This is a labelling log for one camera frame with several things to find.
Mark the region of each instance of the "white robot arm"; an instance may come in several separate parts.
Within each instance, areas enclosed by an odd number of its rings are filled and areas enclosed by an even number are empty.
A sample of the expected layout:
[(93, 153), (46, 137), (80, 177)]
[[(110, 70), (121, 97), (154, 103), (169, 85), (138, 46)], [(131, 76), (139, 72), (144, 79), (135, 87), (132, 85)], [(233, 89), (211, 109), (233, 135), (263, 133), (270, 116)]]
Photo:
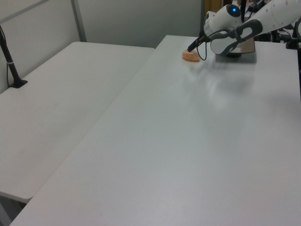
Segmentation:
[(287, 26), (300, 16), (301, 0), (273, 0), (242, 25), (235, 29), (226, 28), (212, 35), (211, 49), (215, 54), (225, 56), (239, 43)]

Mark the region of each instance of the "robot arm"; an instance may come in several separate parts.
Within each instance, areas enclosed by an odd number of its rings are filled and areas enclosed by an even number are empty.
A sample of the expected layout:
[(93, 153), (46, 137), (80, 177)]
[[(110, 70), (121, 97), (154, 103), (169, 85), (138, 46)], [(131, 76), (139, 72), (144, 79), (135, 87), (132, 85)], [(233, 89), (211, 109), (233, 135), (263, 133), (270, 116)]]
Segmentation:
[(217, 55), (225, 56), (239, 43), (254, 36), (280, 29), (291, 24), (301, 15), (301, 0), (273, 0), (265, 5), (250, 20), (234, 30), (225, 29), (214, 34), (211, 49)]
[(240, 9), (235, 5), (226, 5), (217, 13), (207, 12), (204, 29), (199, 33), (199, 37), (187, 48), (189, 52), (203, 42), (210, 42), (210, 36), (223, 29), (234, 29), (242, 25)]

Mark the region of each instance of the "white table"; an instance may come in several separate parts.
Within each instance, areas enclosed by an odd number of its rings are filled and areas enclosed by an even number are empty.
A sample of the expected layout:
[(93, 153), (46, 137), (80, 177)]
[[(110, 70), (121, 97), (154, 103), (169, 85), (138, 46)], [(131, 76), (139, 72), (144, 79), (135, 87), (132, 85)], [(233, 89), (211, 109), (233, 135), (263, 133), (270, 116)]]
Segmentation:
[(162, 41), (12, 226), (299, 225), (296, 51), (190, 63), (193, 40)]
[(0, 195), (28, 202), (154, 49), (75, 42), (0, 95)]

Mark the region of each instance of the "white wall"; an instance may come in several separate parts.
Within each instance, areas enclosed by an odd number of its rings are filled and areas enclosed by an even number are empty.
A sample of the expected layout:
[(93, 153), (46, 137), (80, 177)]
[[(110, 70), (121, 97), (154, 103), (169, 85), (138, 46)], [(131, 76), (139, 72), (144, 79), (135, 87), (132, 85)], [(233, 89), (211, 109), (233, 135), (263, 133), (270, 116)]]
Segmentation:
[[(21, 78), (79, 41), (70, 0), (49, 0), (1, 26)], [(0, 51), (0, 93), (6, 89), (6, 60)]]
[(198, 36), (201, 0), (78, 0), (88, 42), (155, 48), (169, 35)]

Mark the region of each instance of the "orange sponge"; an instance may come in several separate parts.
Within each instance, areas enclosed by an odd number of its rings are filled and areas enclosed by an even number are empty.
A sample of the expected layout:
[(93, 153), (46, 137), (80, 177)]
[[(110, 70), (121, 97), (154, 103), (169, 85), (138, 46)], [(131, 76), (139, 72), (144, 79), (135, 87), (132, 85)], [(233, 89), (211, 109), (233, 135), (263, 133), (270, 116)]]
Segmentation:
[(199, 62), (201, 60), (201, 58), (199, 58), (198, 53), (194, 50), (191, 52), (188, 52), (188, 50), (185, 50), (182, 53), (182, 58), (185, 60), (195, 61), (195, 62)]

